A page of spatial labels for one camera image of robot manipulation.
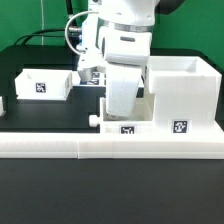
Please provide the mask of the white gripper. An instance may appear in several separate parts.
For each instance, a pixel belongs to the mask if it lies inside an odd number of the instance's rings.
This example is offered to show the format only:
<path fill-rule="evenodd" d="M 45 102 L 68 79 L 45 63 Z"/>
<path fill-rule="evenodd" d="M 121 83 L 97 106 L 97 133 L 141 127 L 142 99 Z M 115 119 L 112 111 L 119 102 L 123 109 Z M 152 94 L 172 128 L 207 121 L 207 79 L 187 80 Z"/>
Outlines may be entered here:
<path fill-rule="evenodd" d="M 106 65 L 106 112 L 127 117 L 133 110 L 141 66 L 108 63 Z"/>

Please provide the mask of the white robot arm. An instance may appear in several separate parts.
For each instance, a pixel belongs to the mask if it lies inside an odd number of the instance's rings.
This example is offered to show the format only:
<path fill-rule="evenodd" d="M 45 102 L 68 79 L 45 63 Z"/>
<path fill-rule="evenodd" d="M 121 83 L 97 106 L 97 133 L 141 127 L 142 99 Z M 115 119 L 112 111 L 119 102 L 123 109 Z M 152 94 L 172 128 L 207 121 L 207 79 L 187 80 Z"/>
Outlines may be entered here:
<path fill-rule="evenodd" d="M 77 70 L 82 81 L 98 70 L 106 75 L 106 113 L 127 117 L 150 58 L 155 15 L 169 15 L 185 0 L 95 0 L 88 12 L 85 50 Z"/>

